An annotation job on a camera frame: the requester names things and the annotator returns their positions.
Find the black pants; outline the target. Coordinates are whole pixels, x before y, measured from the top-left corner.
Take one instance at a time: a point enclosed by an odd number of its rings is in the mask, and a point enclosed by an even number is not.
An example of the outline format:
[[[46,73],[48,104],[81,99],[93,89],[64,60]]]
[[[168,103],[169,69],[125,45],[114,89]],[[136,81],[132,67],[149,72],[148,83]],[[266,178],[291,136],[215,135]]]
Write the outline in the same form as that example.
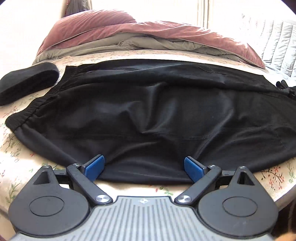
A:
[[[61,166],[103,155],[110,182],[190,183],[187,156],[252,172],[295,157],[295,100],[263,76],[192,62],[68,66],[6,126]]]

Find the grey quilted cushion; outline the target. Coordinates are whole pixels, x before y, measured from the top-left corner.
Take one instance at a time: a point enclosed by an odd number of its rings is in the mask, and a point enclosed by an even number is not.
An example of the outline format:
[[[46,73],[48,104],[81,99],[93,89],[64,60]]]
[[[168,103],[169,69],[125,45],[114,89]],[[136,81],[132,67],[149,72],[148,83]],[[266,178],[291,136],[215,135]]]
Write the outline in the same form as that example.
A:
[[[295,78],[295,22],[245,16],[241,34],[267,66]]]

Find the folded black garment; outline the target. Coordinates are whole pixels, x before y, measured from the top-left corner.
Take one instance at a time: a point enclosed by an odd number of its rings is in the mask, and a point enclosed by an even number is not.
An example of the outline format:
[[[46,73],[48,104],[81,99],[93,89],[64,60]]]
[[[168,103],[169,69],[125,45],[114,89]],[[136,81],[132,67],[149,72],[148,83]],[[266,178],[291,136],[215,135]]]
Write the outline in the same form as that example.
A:
[[[12,71],[1,78],[1,106],[52,87],[58,78],[58,68],[49,62]]]

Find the mauve and grey duvet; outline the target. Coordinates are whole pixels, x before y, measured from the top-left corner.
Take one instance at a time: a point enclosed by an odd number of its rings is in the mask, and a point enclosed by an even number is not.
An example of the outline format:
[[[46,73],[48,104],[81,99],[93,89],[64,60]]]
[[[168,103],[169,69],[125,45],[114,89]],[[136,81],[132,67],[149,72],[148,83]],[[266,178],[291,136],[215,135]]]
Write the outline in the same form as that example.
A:
[[[265,68],[262,59],[247,43],[211,30],[171,22],[58,22],[41,44],[34,63],[65,56],[140,49],[197,52]]]

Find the mauve velvet pillow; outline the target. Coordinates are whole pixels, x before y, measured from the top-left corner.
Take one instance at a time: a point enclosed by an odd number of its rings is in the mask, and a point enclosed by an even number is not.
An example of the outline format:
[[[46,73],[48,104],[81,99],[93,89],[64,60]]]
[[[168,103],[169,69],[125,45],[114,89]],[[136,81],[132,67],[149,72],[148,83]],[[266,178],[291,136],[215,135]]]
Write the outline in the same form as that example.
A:
[[[62,41],[85,31],[92,30],[93,28],[135,22],[136,20],[124,11],[82,11],[58,20],[50,30],[48,37],[57,38],[57,41]]]

